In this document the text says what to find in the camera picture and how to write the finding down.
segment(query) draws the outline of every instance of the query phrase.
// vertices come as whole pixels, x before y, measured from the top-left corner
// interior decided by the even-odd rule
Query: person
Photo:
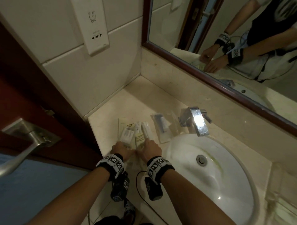
[[[117,142],[111,150],[112,156],[118,156],[123,161],[127,161],[134,152],[135,150],[125,148],[122,142]],[[144,148],[142,151],[136,150],[136,154],[145,163],[148,163],[159,157],[162,154],[162,149],[154,141],[146,139]],[[28,225],[80,225],[110,176],[114,175],[105,167],[97,167],[65,190],[44,207]],[[235,225],[217,205],[176,172],[172,166],[164,171],[164,174],[160,176],[160,181],[167,191],[182,224]],[[103,218],[96,225],[132,225],[135,220],[133,218],[135,214],[133,215],[132,212],[133,206],[127,200],[125,203],[126,211],[122,219],[110,216]]]
[[[265,5],[268,6],[253,20],[251,29],[241,37],[235,48],[212,60],[219,48],[230,41],[230,36]],[[284,55],[296,49],[297,0],[249,0],[215,44],[202,52],[200,61],[207,64],[205,72],[216,73],[229,65],[246,78],[266,80],[279,76],[279,73],[274,73],[281,65],[291,68],[288,64],[295,58]]]

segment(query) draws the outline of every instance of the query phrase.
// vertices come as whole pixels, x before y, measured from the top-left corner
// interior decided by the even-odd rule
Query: mirror frame
[[[149,29],[150,29],[150,21],[151,21],[151,9],[152,9],[153,0],[144,0],[143,2],[143,23],[142,23],[142,46],[152,51],[153,53],[161,56],[165,60],[171,62],[177,67],[181,68],[185,72],[191,74],[192,76],[199,79],[202,83],[214,88],[225,96],[231,98],[232,100],[238,102],[245,108],[253,111],[258,114],[262,118],[268,120],[274,125],[280,127],[286,132],[297,137],[297,125],[292,123],[291,121],[285,119],[284,117],[278,115],[277,113],[271,111],[270,109],[262,106],[261,104],[251,100],[245,95],[237,92],[231,87],[223,84],[217,79],[211,77],[210,75],[199,71],[196,67],[191,66],[187,62],[182,59],[176,57],[170,52],[162,49],[161,47],[155,45],[154,43],[149,41]]]

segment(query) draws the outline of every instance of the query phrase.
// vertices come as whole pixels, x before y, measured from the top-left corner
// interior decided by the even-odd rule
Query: faucet
[[[206,110],[199,109],[198,107],[188,107],[181,113],[178,119],[182,127],[193,124],[198,137],[209,135],[205,120],[209,123],[212,123],[212,120],[208,117]]]

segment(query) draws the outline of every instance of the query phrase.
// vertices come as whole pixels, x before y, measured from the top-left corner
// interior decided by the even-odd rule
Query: shoe
[[[133,206],[133,204],[126,198],[124,200],[124,208],[125,208],[124,218],[127,217],[129,214],[132,215],[133,220],[132,220],[131,225],[133,225],[135,222],[135,217],[136,217],[135,206]]]

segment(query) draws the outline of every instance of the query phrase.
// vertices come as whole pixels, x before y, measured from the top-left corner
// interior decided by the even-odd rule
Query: backsplash
[[[198,106],[221,129],[297,176],[297,138],[143,48],[141,75],[187,106]]]

